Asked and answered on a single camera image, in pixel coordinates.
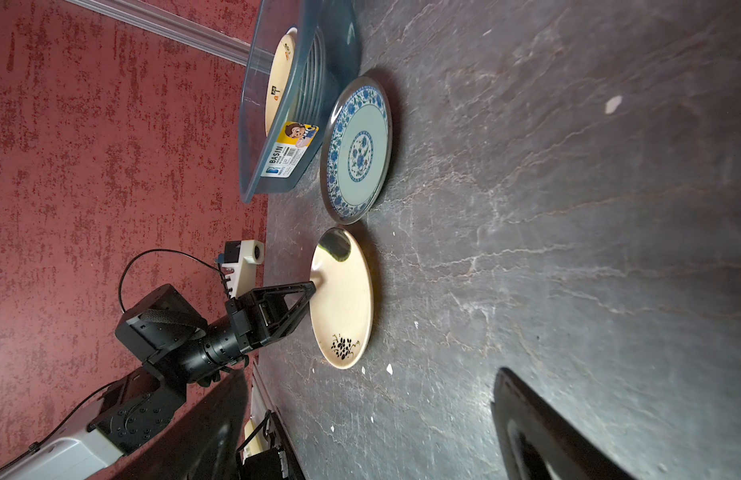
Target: marble surface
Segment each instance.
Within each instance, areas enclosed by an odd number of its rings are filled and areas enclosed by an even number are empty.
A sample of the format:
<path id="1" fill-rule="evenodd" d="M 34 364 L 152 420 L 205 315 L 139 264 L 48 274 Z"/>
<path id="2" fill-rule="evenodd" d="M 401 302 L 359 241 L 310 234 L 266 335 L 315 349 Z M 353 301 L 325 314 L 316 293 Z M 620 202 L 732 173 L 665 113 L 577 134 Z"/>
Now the marble surface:
<path id="1" fill-rule="evenodd" d="M 308 478 L 505 478 L 500 366 L 637 478 L 741 478 L 741 2 L 356 11 L 396 122 L 371 341 L 260 353 Z M 269 202 L 265 284 L 307 280 L 318 162 Z"/>

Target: red textured wall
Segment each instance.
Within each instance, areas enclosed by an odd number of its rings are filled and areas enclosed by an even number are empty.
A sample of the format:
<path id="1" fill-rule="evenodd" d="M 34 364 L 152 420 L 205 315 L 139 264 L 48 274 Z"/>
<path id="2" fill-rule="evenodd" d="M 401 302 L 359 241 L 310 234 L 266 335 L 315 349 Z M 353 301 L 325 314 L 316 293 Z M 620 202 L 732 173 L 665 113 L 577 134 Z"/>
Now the red textured wall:
<path id="1" fill-rule="evenodd" d="M 0 465 L 138 365 L 113 334 L 131 256 L 264 240 L 266 199 L 238 192 L 243 74 L 64 1 L 0 0 Z M 218 277 L 170 254 L 136 264 L 126 304 L 167 282 L 221 314 Z"/>

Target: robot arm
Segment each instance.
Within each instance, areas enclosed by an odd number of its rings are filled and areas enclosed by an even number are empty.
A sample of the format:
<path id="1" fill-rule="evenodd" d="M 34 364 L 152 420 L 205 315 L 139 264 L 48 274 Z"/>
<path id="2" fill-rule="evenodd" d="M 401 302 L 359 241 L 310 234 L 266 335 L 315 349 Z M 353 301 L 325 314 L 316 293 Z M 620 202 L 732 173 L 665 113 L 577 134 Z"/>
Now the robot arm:
<path id="1" fill-rule="evenodd" d="M 209 386 L 225 367 L 293 332 L 314 283 L 251 289 L 263 252 L 254 240 L 227 243 L 218 260 L 231 270 L 225 280 L 232 296 L 224 304 L 227 314 L 211 325 L 169 284 L 125 312 L 115 335 L 142 366 L 75 411 L 34 452 L 0 470 L 0 480 L 87 478 L 168 426 L 186 402 L 187 384 Z M 247 293 L 238 296 L 241 289 Z M 294 293 L 300 298 L 288 308 L 285 297 Z"/>

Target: blue floral plate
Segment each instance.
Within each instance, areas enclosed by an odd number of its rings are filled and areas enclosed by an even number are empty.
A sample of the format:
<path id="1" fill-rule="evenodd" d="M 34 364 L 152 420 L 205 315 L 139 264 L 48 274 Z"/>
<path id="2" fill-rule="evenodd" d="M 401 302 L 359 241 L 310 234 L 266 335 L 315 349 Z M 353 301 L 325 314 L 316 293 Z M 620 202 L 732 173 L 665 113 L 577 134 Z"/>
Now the blue floral plate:
<path id="1" fill-rule="evenodd" d="M 389 169 L 392 120 L 384 90 L 372 78 L 357 78 L 329 122 L 320 155 L 323 202 L 339 224 L 353 224 L 373 206 Z"/>

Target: metal rail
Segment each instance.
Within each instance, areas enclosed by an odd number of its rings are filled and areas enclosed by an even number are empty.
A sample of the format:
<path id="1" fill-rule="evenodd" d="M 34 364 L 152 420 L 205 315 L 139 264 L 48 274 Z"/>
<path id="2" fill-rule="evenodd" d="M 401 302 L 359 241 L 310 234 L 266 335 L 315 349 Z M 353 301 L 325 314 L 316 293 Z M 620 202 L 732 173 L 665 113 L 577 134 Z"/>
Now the metal rail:
<path id="1" fill-rule="evenodd" d="M 250 44 L 139 0 L 67 0 L 203 52 L 248 65 Z"/>

